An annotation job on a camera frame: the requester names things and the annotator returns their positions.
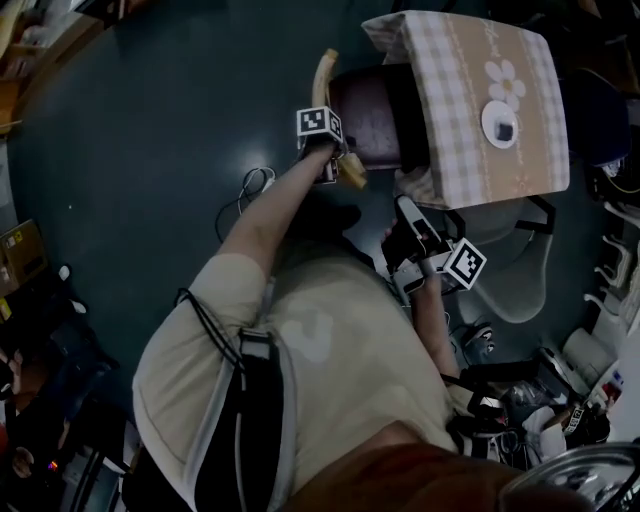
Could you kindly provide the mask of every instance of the white cable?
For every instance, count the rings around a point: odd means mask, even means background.
[[[271,185],[273,185],[273,183],[276,181],[276,172],[271,167],[256,167],[255,169],[252,169],[251,171],[249,171],[249,173],[242,180],[243,181],[242,189],[240,189],[240,194],[238,194],[237,205],[238,205],[239,215],[242,215],[242,204],[240,203],[240,200],[242,199],[243,195],[246,195],[247,188],[251,184],[253,177],[259,172],[263,173],[265,177],[264,185],[262,185],[262,190],[260,191],[261,194],[262,192],[267,190]]]

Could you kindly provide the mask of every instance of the beige t-shirt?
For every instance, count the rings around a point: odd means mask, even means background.
[[[191,291],[235,334],[256,321],[265,285],[251,259],[222,255],[207,263]],[[318,259],[279,275],[261,326],[288,347],[295,373],[294,492],[394,421],[455,450],[445,430],[451,400],[433,361],[384,283],[359,262]],[[185,302],[154,334],[134,378],[142,439],[181,494],[219,368],[220,355]]]

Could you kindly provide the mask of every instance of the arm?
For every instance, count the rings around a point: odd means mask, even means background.
[[[295,164],[240,216],[218,254],[243,254],[266,276],[294,215],[333,154],[333,146],[319,148]]]
[[[413,326],[438,371],[458,378],[460,367],[449,342],[441,291],[440,276],[436,275],[412,294]]]

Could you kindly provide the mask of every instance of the chair leg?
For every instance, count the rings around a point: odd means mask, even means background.
[[[602,277],[604,277],[604,280],[609,283],[609,286],[616,286],[616,281],[618,280],[618,276],[614,273],[614,270],[609,266],[609,265],[605,265],[604,267],[607,271],[609,271],[611,273],[612,276],[609,276],[609,274],[607,274],[607,272],[605,272],[605,270],[603,270],[600,267],[596,267],[594,268],[594,272],[600,274]]]
[[[612,295],[611,293],[609,293],[609,291],[606,288],[600,288],[601,290],[604,290],[605,293],[609,296]],[[621,322],[621,318],[620,315],[617,315],[616,313],[614,313],[613,311],[611,311],[607,306],[604,305],[604,303],[595,295],[591,295],[590,293],[587,293],[584,295],[584,300],[587,302],[593,302],[596,306],[598,306],[600,308],[600,311],[602,313],[604,313],[604,315],[611,320],[612,322],[618,324]]]
[[[614,238],[613,236],[607,238],[607,235],[602,235],[602,240],[605,244],[609,244],[611,247],[618,249],[622,253],[622,256],[629,254],[629,249],[622,245],[622,242],[617,238]]]
[[[614,208],[609,201],[604,203],[604,208],[608,212],[613,213],[615,216],[620,217],[623,220],[626,220],[630,224],[633,224],[635,227],[640,229],[640,219],[638,219],[637,217],[633,217],[628,213],[619,211],[618,209]]]

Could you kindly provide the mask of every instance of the desk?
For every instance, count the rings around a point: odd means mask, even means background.
[[[396,173],[399,191],[455,209],[565,190],[569,149],[556,70],[533,32],[455,14],[406,11],[363,23],[384,64],[409,62],[422,103],[430,168]],[[516,112],[510,149],[481,127],[491,100]]]

